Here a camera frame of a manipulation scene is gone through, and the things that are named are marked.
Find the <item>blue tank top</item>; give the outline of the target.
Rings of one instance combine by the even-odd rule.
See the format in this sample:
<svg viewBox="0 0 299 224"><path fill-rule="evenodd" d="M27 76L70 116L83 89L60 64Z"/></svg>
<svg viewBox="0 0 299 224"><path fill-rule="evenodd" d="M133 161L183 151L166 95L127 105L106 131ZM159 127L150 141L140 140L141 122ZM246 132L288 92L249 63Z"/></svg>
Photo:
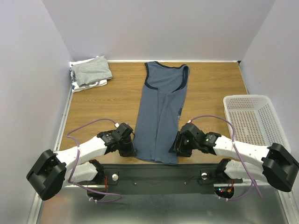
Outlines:
<svg viewBox="0 0 299 224"><path fill-rule="evenodd" d="M186 64L169 67L157 61L145 63L142 89L133 141L137 159L177 164L171 149L184 107L190 69Z"/></svg>

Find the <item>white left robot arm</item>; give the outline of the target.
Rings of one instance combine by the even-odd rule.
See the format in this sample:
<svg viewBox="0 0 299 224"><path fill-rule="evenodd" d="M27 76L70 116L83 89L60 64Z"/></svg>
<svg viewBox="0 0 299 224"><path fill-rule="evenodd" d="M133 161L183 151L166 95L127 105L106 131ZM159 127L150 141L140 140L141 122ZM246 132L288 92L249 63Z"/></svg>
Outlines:
<svg viewBox="0 0 299 224"><path fill-rule="evenodd" d="M108 175L96 157L118 151L122 157L135 156L131 136L133 129L126 123L116 129L100 132L87 142L54 152L42 152L26 178L39 197L49 200L63 187L79 186L81 182L108 184Z"/></svg>

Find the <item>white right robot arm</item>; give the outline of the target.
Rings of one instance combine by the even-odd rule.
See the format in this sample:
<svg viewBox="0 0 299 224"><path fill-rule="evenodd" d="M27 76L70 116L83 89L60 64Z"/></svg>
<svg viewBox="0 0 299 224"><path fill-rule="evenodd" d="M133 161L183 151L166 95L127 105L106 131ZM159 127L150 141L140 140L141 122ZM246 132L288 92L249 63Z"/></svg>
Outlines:
<svg viewBox="0 0 299 224"><path fill-rule="evenodd" d="M215 170L220 182L252 178L290 192L299 172L299 163L281 144L257 146L234 141L219 133L204 133L193 123L187 123L177 132L169 152L190 157L194 149L230 158Z"/></svg>

